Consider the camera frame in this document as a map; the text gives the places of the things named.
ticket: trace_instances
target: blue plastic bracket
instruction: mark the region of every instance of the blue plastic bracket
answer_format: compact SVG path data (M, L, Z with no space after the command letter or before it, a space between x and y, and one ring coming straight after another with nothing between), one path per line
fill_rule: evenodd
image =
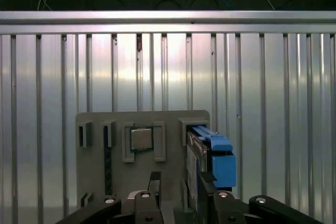
M193 130L199 134L201 141L210 141L213 151L231 152L233 150L230 140L225 136L219 135L219 133L213 132L204 126L194 126Z
M204 126L194 126L193 130L199 134L201 141L209 141L211 150L215 152L232 152L230 140ZM236 186L236 157L233 154L212 156L212 173L217 181L217 188Z

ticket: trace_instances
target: aluminum rail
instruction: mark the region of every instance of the aluminum rail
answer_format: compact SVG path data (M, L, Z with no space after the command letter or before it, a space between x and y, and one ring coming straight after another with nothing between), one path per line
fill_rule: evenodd
M336 12L323 11L0 12L0 25L102 23L325 24L335 22Z

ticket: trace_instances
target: corrugated metal wall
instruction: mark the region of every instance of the corrugated metal wall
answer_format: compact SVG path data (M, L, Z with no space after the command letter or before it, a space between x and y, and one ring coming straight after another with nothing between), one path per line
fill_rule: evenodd
M332 223L334 34L2 35L0 49L2 223L75 210L77 113L199 109L234 145L238 197Z

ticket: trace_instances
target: bolt head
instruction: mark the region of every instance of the bolt head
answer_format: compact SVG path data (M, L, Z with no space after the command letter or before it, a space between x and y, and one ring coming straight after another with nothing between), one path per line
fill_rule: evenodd
M114 202L114 199L107 199L105 200L105 203L107 204L112 204Z
M266 200L264 198L257 198L256 199L259 203L266 203Z
M221 196L222 198L226 198L227 197L227 193L224 192L224 191L221 191L218 195Z

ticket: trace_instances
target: horizontal metal beam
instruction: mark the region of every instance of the horizontal metal beam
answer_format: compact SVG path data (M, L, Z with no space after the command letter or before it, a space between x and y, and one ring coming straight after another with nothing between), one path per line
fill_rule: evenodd
M98 24L0 25L0 35L118 33L332 33L336 24Z
M101 23L334 23L336 12L307 11L118 11L118 12L0 12L4 24Z

